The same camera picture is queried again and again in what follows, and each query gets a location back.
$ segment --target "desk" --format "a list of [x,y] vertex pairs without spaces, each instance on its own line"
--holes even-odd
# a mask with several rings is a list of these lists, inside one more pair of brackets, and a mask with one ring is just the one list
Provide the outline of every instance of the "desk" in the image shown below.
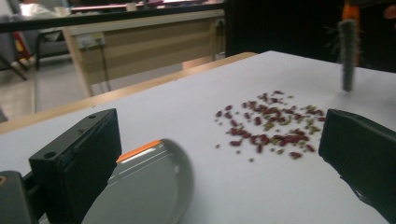
[[[396,130],[394,74],[358,69],[350,93],[341,91],[340,80],[339,64],[265,52],[3,133],[0,170],[26,174],[29,155],[83,117],[117,108],[124,152],[166,137],[177,141],[191,158],[194,196],[180,223],[385,224],[317,153],[293,161],[268,148],[257,154],[246,144],[238,155],[228,145],[227,125],[214,121],[226,105],[239,106],[264,91],[284,91],[293,95],[293,105],[343,109]],[[318,139],[319,134],[312,137],[314,147]]]
[[[223,32],[217,32],[217,20],[223,16],[223,10],[215,9],[68,26],[64,37],[83,90],[93,96],[91,84],[106,80],[104,61],[108,79],[207,56],[213,61],[223,51]],[[95,33],[104,34],[103,51],[78,47],[80,35]]]

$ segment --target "wooden table edge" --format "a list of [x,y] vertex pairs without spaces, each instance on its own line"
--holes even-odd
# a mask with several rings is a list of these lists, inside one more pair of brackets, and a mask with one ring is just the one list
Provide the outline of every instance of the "wooden table edge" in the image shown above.
[[180,72],[176,72],[173,74],[169,74],[163,77],[157,77],[145,82],[141,82],[135,85],[131,85],[125,88],[121,88],[115,91],[110,91],[110,92],[106,92],[100,95],[96,95],[84,100],[80,100],[80,101],[76,101],[74,103],[70,103],[67,105],[61,105],[49,110],[45,110],[45,111],[41,111],[38,113],[35,113],[33,115],[29,115],[29,116],[25,116],[19,119],[13,119],[4,123],[0,123],[0,134],[1,133],[8,133],[8,132],[12,132],[15,130],[18,130],[20,128],[23,127],[27,127],[33,124],[36,124],[38,122],[44,121],[46,119],[53,119],[53,118],[57,118],[60,117],[62,115],[68,114],[68,113],[72,113],[75,111],[79,111],[88,107],[93,107],[96,105],[101,105],[101,104],[105,104],[108,103],[110,101],[114,101],[117,99],[120,99],[122,97],[140,92],[140,91],[144,91],[156,86],[159,86],[161,84],[170,82],[170,81],[175,81],[178,80],[179,78],[182,77],[188,77],[191,75],[195,75],[213,68],[217,68],[220,66],[223,66],[225,64],[229,64],[229,63],[234,63],[249,57],[252,57],[256,55],[256,53],[252,53],[252,52],[244,52],[244,53],[240,53],[228,58],[224,58],[218,61],[214,61],[212,63],[206,63],[206,64],[202,64],[190,69],[186,69]]

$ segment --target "white table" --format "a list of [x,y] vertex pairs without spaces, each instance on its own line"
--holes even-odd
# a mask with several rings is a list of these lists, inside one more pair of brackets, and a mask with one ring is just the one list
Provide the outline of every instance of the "white table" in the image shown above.
[[[342,109],[396,130],[395,83],[395,74],[358,69],[354,91],[345,93],[339,64],[266,52],[3,133],[0,170],[26,174],[29,156],[49,141],[91,113],[117,108],[124,152],[170,138],[189,154],[195,192],[181,223],[387,223],[359,201],[318,153],[293,161],[268,149],[259,155],[246,144],[237,155],[227,145],[229,126],[214,119],[226,105],[240,105],[265,91],[284,91],[294,96],[290,105]],[[318,147],[316,136],[312,144]]]

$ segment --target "floor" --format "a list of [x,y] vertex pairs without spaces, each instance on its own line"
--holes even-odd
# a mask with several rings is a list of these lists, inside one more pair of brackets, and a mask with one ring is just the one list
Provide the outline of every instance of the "floor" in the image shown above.
[[[27,63],[28,77],[22,81],[12,71],[0,72],[0,108],[8,120],[34,114],[60,105],[66,105],[85,98],[76,69],[69,55],[52,57],[41,62],[35,71],[33,63]],[[175,73],[183,69],[175,64],[161,69],[134,74],[111,80],[111,90],[116,90],[151,78]],[[92,85],[94,94],[108,91],[106,83]]]

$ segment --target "orange object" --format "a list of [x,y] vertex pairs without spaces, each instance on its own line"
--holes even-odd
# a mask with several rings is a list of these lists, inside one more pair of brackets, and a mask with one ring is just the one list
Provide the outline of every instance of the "orange object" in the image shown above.
[[[346,21],[346,20],[354,20],[356,22],[356,36],[358,37],[358,40],[356,41],[357,48],[359,48],[359,32],[361,30],[361,9],[359,6],[352,6],[349,3],[349,0],[346,0],[344,3],[344,9],[343,9],[343,16],[342,16],[342,20]],[[356,55],[356,66],[359,65],[359,51]]]
[[137,155],[137,154],[139,154],[141,152],[146,151],[147,149],[149,149],[151,147],[159,145],[160,143],[161,143],[160,140],[155,140],[155,141],[152,141],[152,142],[150,142],[148,144],[143,145],[142,147],[138,147],[138,148],[136,148],[136,149],[134,149],[134,150],[132,150],[130,152],[122,154],[122,155],[120,155],[119,159],[117,160],[117,163],[125,161],[125,160],[131,158],[132,156],[135,156],[135,155]]

